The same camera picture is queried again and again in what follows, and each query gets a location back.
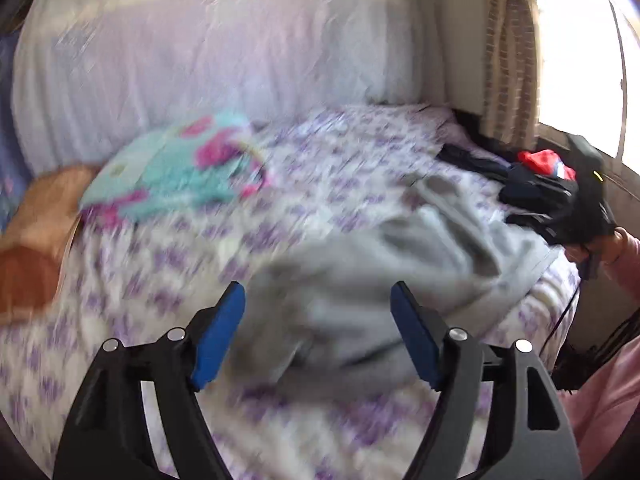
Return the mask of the grey sweatpants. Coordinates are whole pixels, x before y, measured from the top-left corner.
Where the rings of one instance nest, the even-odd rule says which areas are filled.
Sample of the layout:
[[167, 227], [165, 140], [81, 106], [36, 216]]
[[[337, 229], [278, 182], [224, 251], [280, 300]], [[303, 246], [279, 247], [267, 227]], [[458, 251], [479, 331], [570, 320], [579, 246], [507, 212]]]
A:
[[299, 244], [252, 276], [229, 351], [235, 382], [306, 401], [392, 391], [416, 377], [390, 313], [394, 284], [482, 336], [558, 255], [533, 231], [487, 219], [450, 180], [412, 189], [422, 204], [411, 214]]

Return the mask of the dark clothes pile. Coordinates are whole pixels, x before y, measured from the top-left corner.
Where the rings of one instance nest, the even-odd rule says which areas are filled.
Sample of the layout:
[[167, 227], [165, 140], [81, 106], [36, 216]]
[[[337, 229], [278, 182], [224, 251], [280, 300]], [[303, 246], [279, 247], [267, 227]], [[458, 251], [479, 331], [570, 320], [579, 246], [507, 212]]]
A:
[[535, 174], [522, 164], [505, 164], [476, 157], [449, 143], [442, 146], [436, 158], [500, 183], [502, 189], [498, 200], [525, 210], [525, 214], [509, 214], [506, 223], [532, 229], [549, 245], [567, 242], [567, 221], [578, 192], [575, 181]]

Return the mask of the red cloth item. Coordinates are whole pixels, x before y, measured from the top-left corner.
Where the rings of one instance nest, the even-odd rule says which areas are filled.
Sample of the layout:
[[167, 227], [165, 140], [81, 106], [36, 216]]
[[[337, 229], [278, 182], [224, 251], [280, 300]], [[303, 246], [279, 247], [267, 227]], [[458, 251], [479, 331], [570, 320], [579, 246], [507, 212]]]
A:
[[566, 166], [560, 155], [552, 150], [520, 151], [518, 152], [518, 162], [533, 171], [534, 174], [569, 181], [576, 180], [575, 170]]

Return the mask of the beige brick pattern curtain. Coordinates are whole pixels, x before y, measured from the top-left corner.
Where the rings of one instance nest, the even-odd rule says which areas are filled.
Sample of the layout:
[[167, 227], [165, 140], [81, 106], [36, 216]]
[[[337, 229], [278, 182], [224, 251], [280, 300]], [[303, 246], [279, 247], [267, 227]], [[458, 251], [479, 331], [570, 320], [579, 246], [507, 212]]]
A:
[[485, 0], [483, 132], [514, 148], [537, 142], [540, 44], [536, 0]]

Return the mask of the brown orange pillow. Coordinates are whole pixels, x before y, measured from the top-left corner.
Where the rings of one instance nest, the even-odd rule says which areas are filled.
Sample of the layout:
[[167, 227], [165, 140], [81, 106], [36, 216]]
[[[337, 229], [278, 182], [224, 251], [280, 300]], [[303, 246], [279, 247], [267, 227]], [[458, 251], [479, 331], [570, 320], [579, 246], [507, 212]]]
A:
[[52, 304], [78, 227], [79, 202], [99, 173], [74, 165], [36, 177], [1, 234], [1, 324], [31, 321]]

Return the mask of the blue floral pillow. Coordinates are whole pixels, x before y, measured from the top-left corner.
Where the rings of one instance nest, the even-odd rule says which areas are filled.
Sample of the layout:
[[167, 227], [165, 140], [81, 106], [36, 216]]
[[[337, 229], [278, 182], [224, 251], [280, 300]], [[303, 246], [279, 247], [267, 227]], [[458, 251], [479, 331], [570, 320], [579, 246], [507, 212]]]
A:
[[20, 32], [1, 37], [0, 44], [0, 208], [1, 231], [4, 231], [32, 182], [32, 172], [26, 165], [17, 140], [11, 110], [13, 61]]

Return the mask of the turquoise pink floral folded quilt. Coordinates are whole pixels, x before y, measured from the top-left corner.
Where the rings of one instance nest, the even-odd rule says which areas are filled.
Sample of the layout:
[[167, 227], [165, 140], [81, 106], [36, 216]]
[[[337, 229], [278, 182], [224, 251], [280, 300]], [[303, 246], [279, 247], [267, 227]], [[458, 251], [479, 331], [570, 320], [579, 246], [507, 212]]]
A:
[[107, 226], [250, 197], [271, 183], [243, 115], [206, 113], [142, 134], [114, 155], [79, 202]]

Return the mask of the window with wooden frame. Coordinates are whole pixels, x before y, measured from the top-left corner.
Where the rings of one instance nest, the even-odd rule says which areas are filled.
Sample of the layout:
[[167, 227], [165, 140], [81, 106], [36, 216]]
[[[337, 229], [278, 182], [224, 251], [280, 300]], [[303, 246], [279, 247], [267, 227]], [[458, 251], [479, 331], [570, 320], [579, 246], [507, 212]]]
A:
[[539, 120], [639, 172], [639, 9], [631, 0], [536, 0]]

